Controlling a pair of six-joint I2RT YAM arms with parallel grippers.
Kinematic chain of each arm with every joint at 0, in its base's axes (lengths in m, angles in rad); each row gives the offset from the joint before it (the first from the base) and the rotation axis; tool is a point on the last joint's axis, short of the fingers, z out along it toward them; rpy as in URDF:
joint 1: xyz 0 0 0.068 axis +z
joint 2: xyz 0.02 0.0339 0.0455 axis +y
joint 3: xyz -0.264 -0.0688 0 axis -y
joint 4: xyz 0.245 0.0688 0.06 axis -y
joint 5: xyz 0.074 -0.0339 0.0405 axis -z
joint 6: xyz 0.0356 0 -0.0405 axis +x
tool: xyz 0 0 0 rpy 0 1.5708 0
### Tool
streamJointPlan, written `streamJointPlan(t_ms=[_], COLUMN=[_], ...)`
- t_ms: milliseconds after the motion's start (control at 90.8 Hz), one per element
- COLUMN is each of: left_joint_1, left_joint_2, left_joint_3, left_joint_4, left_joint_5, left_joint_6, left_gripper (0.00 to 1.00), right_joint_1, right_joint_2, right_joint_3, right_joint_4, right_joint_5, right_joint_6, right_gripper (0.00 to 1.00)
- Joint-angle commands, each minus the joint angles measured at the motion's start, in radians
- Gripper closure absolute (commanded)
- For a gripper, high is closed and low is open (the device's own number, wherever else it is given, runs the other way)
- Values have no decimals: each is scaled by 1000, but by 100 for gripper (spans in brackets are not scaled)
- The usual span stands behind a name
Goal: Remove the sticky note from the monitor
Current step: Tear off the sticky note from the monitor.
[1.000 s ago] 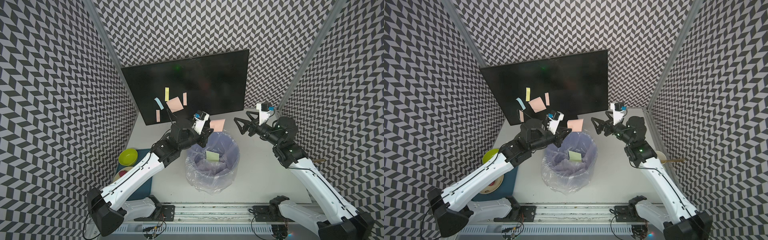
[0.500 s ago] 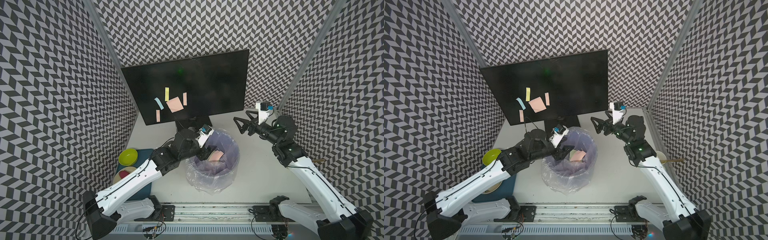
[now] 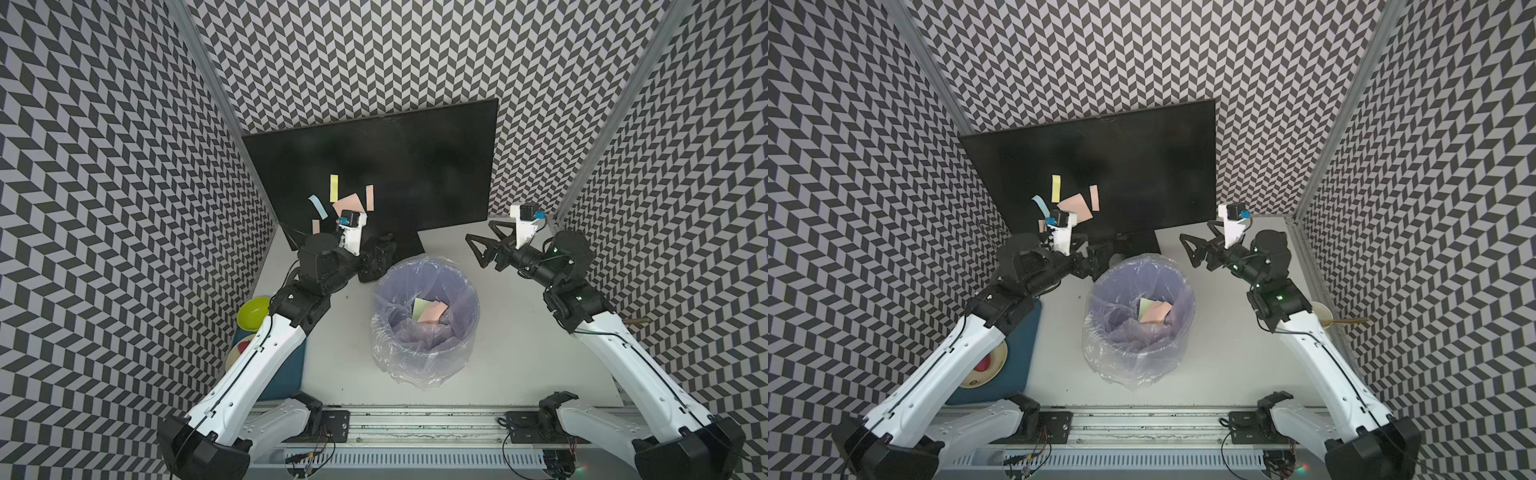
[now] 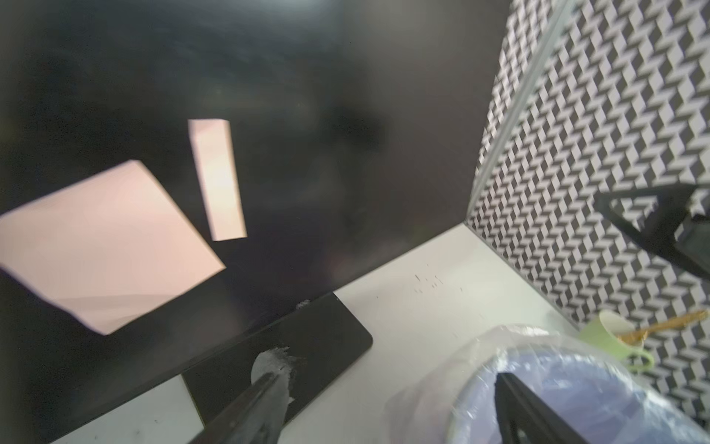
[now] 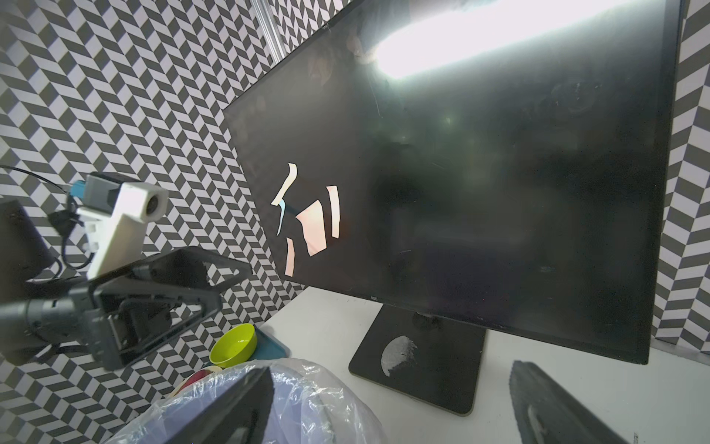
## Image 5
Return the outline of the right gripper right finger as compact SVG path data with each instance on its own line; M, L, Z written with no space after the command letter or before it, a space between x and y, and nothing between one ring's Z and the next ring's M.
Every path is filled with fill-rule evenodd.
M532 362L514 362L508 386L524 444L625 442Z

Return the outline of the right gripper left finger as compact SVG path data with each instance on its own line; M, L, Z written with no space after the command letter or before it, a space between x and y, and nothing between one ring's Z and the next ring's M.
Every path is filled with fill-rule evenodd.
M227 384L212 384L220 374L185 388L173 401L201 403L179 414L170 407L163 422L164 443L261 443L266 435L274 400L271 371L257 367Z

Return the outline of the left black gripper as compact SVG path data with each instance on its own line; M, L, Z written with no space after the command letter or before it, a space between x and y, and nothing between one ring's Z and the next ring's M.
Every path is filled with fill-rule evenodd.
M212 284L210 266L232 275ZM135 279L7 284L1 289L1 355L23 366L88 354L103 368L119 370L212 316L221 294L252 275L247 262L190 246L137 261Z

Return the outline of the blue narrow sticky note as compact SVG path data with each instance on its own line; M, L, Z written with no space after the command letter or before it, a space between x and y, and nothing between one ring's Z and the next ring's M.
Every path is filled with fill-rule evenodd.
M287 205L283 199L280 200L278 203L278 208L280 210L279 214L279 220L278 220L278 227L277 227L277 236L279 236L282 232L283 229L283 221L285 218L286 210L287 210Z

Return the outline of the pink square sticky note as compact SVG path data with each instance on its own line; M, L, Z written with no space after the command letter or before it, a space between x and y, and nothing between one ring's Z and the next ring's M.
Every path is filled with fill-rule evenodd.
M327 249L325 236L325 216L323 205L316 200L296 216L301 223L303 239L307 245L308 255L314 256Z

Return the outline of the yellow narrow sticky note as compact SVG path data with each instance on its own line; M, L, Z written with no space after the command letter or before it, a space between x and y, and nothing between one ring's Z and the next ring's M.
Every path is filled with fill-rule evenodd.
M271 202L271 205L273 206L279 206L281 202L284 200L284 197L288 190L290 189L291 185L296 181L298 177L298 167L296 164L293 163L288 163L288 175L286 175L286 179L284 179L283 183L281 184L280 188L277 191L277 194L275 195L274 199Z

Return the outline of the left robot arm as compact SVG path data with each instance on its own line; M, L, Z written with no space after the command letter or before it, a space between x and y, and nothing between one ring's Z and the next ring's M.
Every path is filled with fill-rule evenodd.
M1 202L1 356L44 363L89 354L109 371L132 366L220 312L251 265L201 247L152 255L100 277L37 277L55 257L16 199Z

